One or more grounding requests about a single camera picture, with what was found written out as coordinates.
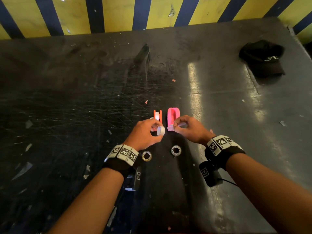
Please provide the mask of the black baseball cap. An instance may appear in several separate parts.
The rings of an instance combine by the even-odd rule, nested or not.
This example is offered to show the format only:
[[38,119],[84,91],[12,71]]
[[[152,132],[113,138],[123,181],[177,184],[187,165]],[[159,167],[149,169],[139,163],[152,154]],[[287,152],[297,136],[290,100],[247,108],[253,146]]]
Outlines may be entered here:
[[247,43],[239,51],[239,57],[246,62],[257,78],[271,78],[285,75],[280,63],[285,48],[279,44],[260,40]]

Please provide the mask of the black marker-tagged wristband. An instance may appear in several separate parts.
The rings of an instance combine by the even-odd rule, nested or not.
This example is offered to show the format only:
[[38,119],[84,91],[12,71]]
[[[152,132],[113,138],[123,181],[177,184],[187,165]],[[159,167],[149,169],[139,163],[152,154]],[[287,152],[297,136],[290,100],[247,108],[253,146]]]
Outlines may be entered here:
[[116,145],[104,160],[102,168],[109,168],[119,172],[124,179],[135,171],[133,165],[139,152],[128,145]]
[[245,154],[245,151],[239,144],[224,135],[215,136],[206,144],[205,157],[212,161],[216,169],[222,168],[226,171],[229,158],[238,153]]

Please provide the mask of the person's right hand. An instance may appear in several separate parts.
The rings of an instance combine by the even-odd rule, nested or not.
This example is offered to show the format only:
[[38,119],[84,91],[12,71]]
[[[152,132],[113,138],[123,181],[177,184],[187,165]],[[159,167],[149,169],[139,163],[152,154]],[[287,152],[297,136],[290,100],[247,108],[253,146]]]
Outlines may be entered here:
[[212,130],[207,130],[201,122],[194,117],[188,115],[180,116],[175,120],[174,127],[177,127],[181,122],[186,122],[188,124],[189,135],[184,137],[190,142],[206,146],[210,139],[216,137]]

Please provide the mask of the black marker-tagged left wristband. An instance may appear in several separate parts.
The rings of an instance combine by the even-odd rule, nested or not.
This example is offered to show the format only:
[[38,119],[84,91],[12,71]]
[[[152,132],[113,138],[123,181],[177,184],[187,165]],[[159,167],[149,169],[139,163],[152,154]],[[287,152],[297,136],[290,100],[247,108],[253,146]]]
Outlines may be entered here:
[[128,145],[116,145],[104,160],[102,168],[109,168],[119,172],[124,179],[135,171],[133,165],[139,152]]

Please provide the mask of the person's left hand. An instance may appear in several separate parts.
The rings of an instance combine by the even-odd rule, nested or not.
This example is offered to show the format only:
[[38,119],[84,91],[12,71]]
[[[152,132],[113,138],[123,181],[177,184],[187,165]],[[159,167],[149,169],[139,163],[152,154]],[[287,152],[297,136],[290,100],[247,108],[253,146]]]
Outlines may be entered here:
[[152,146],[153,144],[148,144],[148,134],[151,134],[151,131],[154,131],[152,128],[154,124],[156,124],[156,128],[161,126],[161,123],[156,119],[148,118],[137,122],[129,136],[122,144],[128,145],[137,151],[141,151]]

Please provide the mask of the orange tape dispenser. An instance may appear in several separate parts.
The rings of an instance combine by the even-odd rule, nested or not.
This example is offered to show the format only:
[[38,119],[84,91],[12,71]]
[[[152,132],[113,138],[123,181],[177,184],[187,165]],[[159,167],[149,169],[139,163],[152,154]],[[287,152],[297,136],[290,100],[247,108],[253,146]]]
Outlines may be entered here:
[[[154,119],[159,121],[161,123],[161,126],[163,126],[162,125],[162,110],[159,110],[159,111],[154,110]],[[156,124],[154,124],[152,128],[154,129],[154,131],[157,131]]]

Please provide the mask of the pink tape dispenser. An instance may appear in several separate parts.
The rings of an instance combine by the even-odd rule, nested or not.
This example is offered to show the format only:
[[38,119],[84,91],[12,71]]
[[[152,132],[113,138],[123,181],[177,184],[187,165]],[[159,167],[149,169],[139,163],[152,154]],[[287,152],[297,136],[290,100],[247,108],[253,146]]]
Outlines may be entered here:
[[167,130],[174,131],[174,122],[180,117],[180,110],[177,107],[170,107],[167,110]]

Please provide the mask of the person's right forearm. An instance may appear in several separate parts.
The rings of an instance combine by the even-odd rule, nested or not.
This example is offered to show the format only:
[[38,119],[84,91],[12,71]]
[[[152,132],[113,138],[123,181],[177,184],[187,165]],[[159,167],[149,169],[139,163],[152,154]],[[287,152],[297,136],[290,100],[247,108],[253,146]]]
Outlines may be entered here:
[[228,159],[226,171],[278,233],[312,234],[312,192],[243,153]]

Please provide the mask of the black marker-tagged right wristband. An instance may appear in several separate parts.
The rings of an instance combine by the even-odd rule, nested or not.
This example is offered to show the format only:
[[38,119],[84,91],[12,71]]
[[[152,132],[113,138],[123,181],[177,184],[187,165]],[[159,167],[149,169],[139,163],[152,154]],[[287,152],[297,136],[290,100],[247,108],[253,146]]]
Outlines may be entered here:
[[224,135],[215,136],[206,144],[205,157],[212,161],[216,169],[222,168],[226,171],[229,158],[238,153],[245,154],[245,151],[239,144]]

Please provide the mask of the person's left forearm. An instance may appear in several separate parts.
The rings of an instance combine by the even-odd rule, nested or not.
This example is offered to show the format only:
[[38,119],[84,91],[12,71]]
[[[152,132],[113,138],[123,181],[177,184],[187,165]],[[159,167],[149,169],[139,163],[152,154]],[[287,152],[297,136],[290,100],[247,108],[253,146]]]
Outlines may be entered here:
[[57,220],[48,234],[102,234],[124,177],[103,168]]

